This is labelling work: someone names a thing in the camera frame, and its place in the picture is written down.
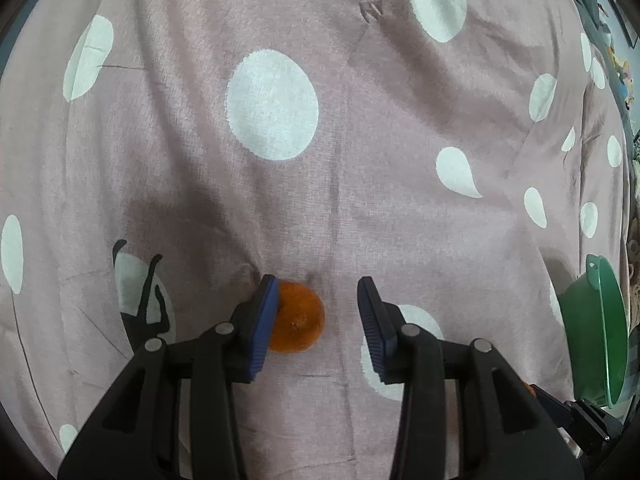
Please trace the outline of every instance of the green bowl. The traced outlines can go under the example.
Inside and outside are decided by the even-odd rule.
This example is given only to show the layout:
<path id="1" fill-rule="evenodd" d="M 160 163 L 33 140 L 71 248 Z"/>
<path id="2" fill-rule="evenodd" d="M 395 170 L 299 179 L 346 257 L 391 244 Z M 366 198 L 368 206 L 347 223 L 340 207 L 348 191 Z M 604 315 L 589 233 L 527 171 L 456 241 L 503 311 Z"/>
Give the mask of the green bowl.
<path id="1" fill-rule="evenodd" d="M 587 256 L 587 271 L 558 296 L 574 395 L 610 408 L 625 381 L 628 333 L 616 275 L 604 256 Z"/>

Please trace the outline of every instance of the white polka dot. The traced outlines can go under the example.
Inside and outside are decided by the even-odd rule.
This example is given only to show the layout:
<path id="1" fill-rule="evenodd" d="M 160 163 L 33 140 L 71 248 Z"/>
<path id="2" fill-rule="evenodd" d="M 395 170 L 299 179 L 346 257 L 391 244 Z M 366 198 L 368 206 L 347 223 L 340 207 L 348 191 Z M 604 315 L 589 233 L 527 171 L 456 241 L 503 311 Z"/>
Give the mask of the white polka dot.
<path id="1" fill-rule="evenodd" d="M 140 298 L 142 297 L 142 288 L 145 285 L 148 270 L 149 266 L 132 254 L 120 252 L 116 256 L 115 279 L 116 290 L 118 291 L 118 306 L 120 307 L 121 312 L 129 314 L 130 316 L 135 316 L 138 313 Z M 158 277 L 157 267 L 156 272 L 154 273 L 154 278 L 151 282 L 152 293 L 149 294 L 149 302 L 146 309 L 146 322 L 150 324 L 160 322 L 161 320 L 160 303 L 154 294 L 156 285 L 160 289 L 160 293 L 164 299 L 166 314 L 169 318 L 169 331 L 159 334 L 158 337 L 161 337 L 167 343 L 172 344 L 175 342 L 174 308 L 164 283 L 162 283 Z"/>
<path id="2" fill-rule="evenodd" d="M 580 33 L 580 42 L 582 43 L 582 62 L 584 69 L 588 72 L 591 69 L 591 43 L 584 32 Z"/>
<path id="3" fill-rule="evenodd" d="M 92 88 L 112 47 L 113 25 L 104 16 L 96 14 L 66 65 L 62 94 L 67 101 L 79 98 Z"/>
<path id="4" fill-rule="evenodd" d="M 566 136 L 566 139 L 562 143 L 562 150 L 564 152 L 568 152 L 575 144 L 575 128 L 571 128 L 569 134 Z"/>
<path id="5" fill-rule="evenodd" d="M 607 142 L 607 158 L 612 168 L 617 168 L 622 164 L 622 148 L 620 148 L 620 143 L 616 139 L 616 136 L 609 137 L 609 142 Z"/>
<path id="6" fill-rule="evenodd" d="M 436 158 L 436 172 L 448 189 L 471 198 L 482 198 L 476 189 L 469 161 L 461 150 L 453 146 L 441 150 Z"/>
<path id="7" fill-rule="evenodd" d="M 426 310 L 413 305 L 398 305 L 398 308 L 407 323 L 416 324 L 428 332 L 431 332 L 438 339 L 443 339 L 442 330 L 440 330 L 438 323 Z M 369 386 L 387 399 L 402 400 L 403 384 L 385 384 L 380 381 L 380 377 L 375 373 L 365 338 L 363 338 L 362 345 L 360 346 L 360 363 L 362 364 L 362 373 L 367 383 L 369 383 Z"/>
<path id="8" fill-rule="evenodd" d="M 551 312 L 554 314 L 554 317 L 562 326 L 564 326 L 564 321 L 562 320 L 562 311 L 560 310 L 560 302 L 558 301 L 558 295 L 556 294 L 556 290 L 554 289 L 554 284 L 549 282 L 549 304 L 551 305 Z"/>
<path id="9" fill-rule="evenodd" d="M 73 444 L 76 436 L 78 436 L 78 430 L 71 424 L 63 424 L 60 426 L 58 437 L 60 438 L 60 447 L 62 447 L 62 451 L 64 451 L 65 454 L 71 448 L 71 444 Z"/>
<path id="10" fill-rule="evenodd" d="M 226 120 L 254 155 L 287 160 L 302 153 L 318 127 L 318 98 L 304 71 L 275 50 L 257 50 L 226 87 Z"/>
<path id="11" fill-rule="evenodd" d="M 602 90 L 607 84 L 607 80 L 604 77 L 604 70 L 602 69 L 602 65 L 596 58 L 593 58 L 593 61 L 591 63 L 591 78 L 600 90 Z"/>
<path id="12" fill-rule="evenodd" d="M 593 202 L 587 202 L 580 209 L 580 229 L 587 238 L 592 238 L 598 227 L 598 208 Z"/>
<path id="13" fill-rule="evenodd" d="M 7 217 L 2 228 L 0 259 L 2 260 L 2 272 L 4 272 L 4 277 L 11 290 L 14 294 L 20 294 L 24 255 L 22 252 L 22 229 L 20 222 L 14 215 Z"/>
<path id="14" fill-rule="evenodd" d="M 410 0 L 424 31 L 434 40 L 447 43 L 462 30 L 466 0 Z"/>
<path id="15" fill-rule="evenodd" d="M 529 217 L 534 223 L 546 228 L 545 205 L 542 203 L 542 197 L 535 187 L 530 187 L 524 193 L 524 209 L 527 210 Z"/>
<path id="16" fill-rule="evenodd" d="M 543 121 L 549 115 L 557 85 L 556 78 L 551 74 L 543 74 L 536 79 L 529 97 L 529 116 L 532 121 Z"/>

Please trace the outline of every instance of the metal screw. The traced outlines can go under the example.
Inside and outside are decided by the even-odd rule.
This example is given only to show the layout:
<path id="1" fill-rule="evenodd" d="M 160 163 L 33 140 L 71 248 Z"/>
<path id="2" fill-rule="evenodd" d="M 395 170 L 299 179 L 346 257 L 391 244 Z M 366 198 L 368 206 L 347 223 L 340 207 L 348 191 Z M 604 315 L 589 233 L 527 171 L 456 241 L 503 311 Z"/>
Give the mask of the metal screw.
<path id="1" fill-rule="evenodd" d="M 216 325 L 216 333 L 220 334 L 220 335 L 231 334 L 235 329 L 236 329 L 236 327 L 234 327 L 228 321 L 225 321 L 224 323 L 218 323 Z"/>
<path id="2" fill-rule="evenodd" d="M 486 339 L 476 339 L 474 341 L 474 348 L 479 352 L 486 354 L 490 352 L 494 347 Z"/>
<path id="3" fill-rule="evenodd" d="M 420 327 L 411 323 L 402 325 L 400 331 L 407 337 L 416 337 L 420 333 Z"/>
<path id="4" fill-rule="evenodd" d="M 157 337 L 153 337 L 145 343 L 145 350 L 147 352 L 156 352 L 162 348 L 162 341 Z"/>

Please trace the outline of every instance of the bed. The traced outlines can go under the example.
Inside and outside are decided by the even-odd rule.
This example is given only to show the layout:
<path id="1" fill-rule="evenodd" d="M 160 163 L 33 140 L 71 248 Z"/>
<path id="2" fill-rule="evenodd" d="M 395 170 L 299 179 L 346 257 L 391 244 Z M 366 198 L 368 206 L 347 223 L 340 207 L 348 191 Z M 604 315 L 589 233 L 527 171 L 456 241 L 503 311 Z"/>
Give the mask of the bed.
<path id="1" fill-rule="evenodd" d="M 250 478 L 388 476 L 400 393 L 368 364 L 363 275 L 571 398 L 557 294 L 601 254 L 628 305 L 634 207 L 589 13 L 38 0 L 0 80 L 0 402 L 38 460 L 55 474 L 133 349 L 227 320 L 263 273 L 326 327 L 236 391 Z"/>

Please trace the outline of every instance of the orange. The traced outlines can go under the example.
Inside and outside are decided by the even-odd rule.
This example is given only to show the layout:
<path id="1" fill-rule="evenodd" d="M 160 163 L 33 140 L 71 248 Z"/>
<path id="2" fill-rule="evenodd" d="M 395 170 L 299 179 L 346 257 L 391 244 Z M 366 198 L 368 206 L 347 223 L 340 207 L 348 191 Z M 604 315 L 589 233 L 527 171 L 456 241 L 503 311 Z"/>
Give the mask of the orange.
<path id="1" fill-rule="evenodd" d="M 318 295 L 301 283 L 280 282 L 280 303 L 269 348 L 274 352 L 302 352 L 324 330 L 324 306 Z"/>

